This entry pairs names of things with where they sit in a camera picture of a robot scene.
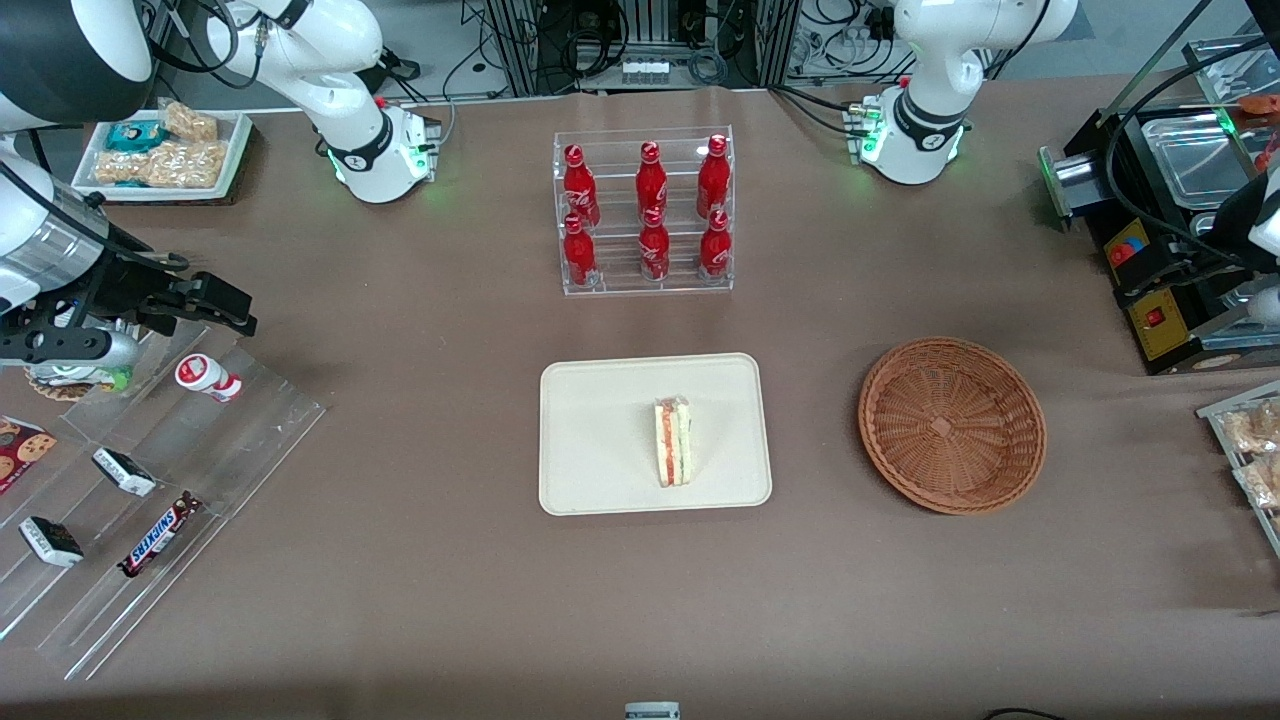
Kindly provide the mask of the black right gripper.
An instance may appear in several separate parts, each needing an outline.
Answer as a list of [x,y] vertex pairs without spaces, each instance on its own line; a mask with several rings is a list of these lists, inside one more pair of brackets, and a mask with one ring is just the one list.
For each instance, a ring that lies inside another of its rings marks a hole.
[[180,255],[156,254],[125,231],[109,231],[108,246],[90,272],[60,290],[60,309],[73,307],[79,325],[92,316],[170,334],[169,319],[182,318],[255,337],[259,320],[251,313],[252,297],[209,272],[188,281],[182,275],[188,269]]

